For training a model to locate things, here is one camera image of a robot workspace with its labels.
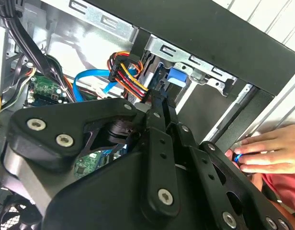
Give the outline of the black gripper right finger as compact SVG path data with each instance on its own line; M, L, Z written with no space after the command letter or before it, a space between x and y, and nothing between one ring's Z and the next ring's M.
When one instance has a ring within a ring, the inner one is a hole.
M197 145L191 130L177 119L175 103L162 102L174 158L190 177L190 203L206 230L292 230L292 223L213 143Z

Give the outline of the person's bare hand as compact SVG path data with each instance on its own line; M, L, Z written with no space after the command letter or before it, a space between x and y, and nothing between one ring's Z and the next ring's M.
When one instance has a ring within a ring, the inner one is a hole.
M246 138L225 155L232 160L234 153L245 173L295 174L295 124Z

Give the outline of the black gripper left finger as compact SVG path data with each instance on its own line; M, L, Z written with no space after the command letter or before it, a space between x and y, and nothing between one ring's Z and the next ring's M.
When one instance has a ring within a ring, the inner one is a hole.
M173 101L153 90L137 105L113 98L18 110L0 159L2 184L33 200L45 216L54 197L80 180L73 172L79 157L119 145L128 145L127 154L158 143L172 149L164 99Z

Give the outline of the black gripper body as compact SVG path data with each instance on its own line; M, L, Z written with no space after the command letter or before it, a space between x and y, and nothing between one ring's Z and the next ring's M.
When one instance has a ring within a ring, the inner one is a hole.
M204 230L190 177L162 143L129 153L60 191L44 230Z

